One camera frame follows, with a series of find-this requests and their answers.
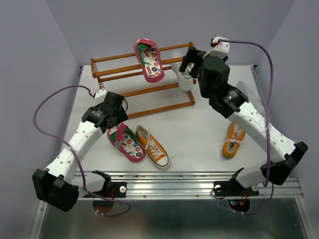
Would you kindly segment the white sneaker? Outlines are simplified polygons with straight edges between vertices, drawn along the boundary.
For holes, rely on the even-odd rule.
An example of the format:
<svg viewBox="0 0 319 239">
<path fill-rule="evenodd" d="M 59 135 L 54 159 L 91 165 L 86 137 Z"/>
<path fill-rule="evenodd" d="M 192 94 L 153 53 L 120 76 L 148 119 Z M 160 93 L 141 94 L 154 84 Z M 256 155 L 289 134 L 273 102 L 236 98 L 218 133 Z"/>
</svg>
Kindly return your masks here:
<svg viewBox="0 0 319 239">
<path fill-rule="evenodd" d="M 180 62 L 171 63 L 170 66 L 173 72 L 176 74 L 178 87 L 184 92 L 191 91 L 193 88 L 193 78 L 190 76 L 191 68 L 187 66 L 184 72 L 180 72 Z"/>
</svg>

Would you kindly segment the pink flip-flop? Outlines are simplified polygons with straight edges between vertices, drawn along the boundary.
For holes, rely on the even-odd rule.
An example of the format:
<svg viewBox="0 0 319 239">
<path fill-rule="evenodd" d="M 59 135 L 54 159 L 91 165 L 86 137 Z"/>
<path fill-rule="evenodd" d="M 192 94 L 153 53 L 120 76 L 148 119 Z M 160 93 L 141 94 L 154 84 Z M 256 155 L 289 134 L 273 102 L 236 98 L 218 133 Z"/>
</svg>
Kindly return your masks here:
<svg viewBox="0 0 319 239">
<path fill-rule="evenodd" d="M 107 130 L 110 143 L 129 161 L 139 163 L 145 158 L 146 152 L 139 144 L 135 133 L 124 123 Z"/>
</svg>

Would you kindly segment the orange sneaker one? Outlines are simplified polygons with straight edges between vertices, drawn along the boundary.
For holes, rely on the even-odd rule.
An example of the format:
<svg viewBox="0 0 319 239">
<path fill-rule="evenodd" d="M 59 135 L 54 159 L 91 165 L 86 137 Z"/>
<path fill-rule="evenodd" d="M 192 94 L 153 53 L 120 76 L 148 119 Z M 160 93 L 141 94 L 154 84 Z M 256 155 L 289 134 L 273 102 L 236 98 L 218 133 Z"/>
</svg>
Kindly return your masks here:
<svg viewBox="0 0 319 239">
<path fill-rule="evenodd" d="M 136 128 L 136 136 L 156 168 L 160 170 L 169 168 L 170 157 L 162 145 L 151 135 L 150 129 L 138 125 Z"/>
<path fill-rule="evenodd" d="M 240 126 L 235 123 L 231 123 L 222 147 L 222 155 L 224 158 L 232 159 L 236 155 L 238 149 L 243 144 L 245 134 L 246 131 L 244 131 Z"/>
</svg>

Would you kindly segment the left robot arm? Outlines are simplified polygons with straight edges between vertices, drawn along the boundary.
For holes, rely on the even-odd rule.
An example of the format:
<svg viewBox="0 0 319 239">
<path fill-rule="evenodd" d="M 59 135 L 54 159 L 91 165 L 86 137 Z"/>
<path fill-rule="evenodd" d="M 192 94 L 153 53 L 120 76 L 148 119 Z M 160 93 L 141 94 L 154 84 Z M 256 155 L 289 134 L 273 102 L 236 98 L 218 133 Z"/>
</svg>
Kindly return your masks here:
<svg viewBox="0 0 319 239">
<path fill-rule="evenodd" d="M 83 115 L 74 135 L 59 155 L 45 169 L 37 169 L 32 181 L 38 199 L 68 212 L 78 199 L 91 195 L 113 202 L 124 197 L 125 182 L 112 184 L 111 176 L 99 170 L 84 174 L 81 161 L 95 142 L 110 128 L 126 121 L 126 99 L 105 89 L 98 90 L 94 99 L 99 103 Z"/>
</svg>

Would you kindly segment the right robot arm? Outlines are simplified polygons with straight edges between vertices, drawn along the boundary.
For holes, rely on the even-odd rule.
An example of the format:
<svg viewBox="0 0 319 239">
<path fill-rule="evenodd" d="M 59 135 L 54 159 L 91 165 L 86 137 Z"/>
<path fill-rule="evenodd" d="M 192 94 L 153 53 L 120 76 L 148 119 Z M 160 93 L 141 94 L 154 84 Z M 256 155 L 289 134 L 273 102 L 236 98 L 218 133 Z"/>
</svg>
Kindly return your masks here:
<svg viewBox="0 0 319 239">
<path fill-rule="evenodd" d="M 259 183 L 282 185 L 298 165 L 308 146 L 294 142 L 271 126 L 254 108 L 248 97 L 228 83 L 230 68 L 227 56 L 209 56 L 190 47 L 182 58 L 180 72 L 192 63 L 190 76 L 199 83 L 200 94 L 224 118 L 241 127 L 267 154 L 265 163 L 239 169 L 229 181 L 221 183 L 222 189 L 241 194 Z"/>
</svg>

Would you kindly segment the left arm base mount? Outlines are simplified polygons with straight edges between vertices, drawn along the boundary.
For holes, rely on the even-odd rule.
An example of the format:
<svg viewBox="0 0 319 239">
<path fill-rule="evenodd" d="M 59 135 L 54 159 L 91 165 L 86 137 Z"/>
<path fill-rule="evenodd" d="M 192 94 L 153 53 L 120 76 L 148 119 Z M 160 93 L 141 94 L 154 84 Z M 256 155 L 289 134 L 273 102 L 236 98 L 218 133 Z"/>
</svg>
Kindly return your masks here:
<svg viewBox="0 0 319 239">
<path fill-rule="evenodd" d="M 127 183 L 115 181 L 109 174 L 102 171 L 92 171 L 85 176 L 86 186 L 92 193 L 106 198 L 125 198 Z"/>
</svg>

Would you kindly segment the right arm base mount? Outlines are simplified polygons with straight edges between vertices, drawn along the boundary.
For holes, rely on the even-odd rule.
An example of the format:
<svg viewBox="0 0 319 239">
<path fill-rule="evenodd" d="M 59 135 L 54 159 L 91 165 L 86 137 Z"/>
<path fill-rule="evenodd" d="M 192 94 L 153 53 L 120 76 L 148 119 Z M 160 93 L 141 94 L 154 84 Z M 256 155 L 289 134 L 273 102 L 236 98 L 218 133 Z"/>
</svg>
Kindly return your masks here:
<svg viewBox="0 0 319 239">
<path fill-rule="evenodd" d="M 256 191 L 254 191 L 252 187 L 244 188 L 236 181 L 238 174 L 243 169 L 244 168 L 240 168 L 238 171 L 236 171 L 230 180 L 215 181 L 214 187 L 210 194 L 216 199 L 223 199 L 225 197 L 259 196 L 260 194 L 258 188 Z"/>
</svg>

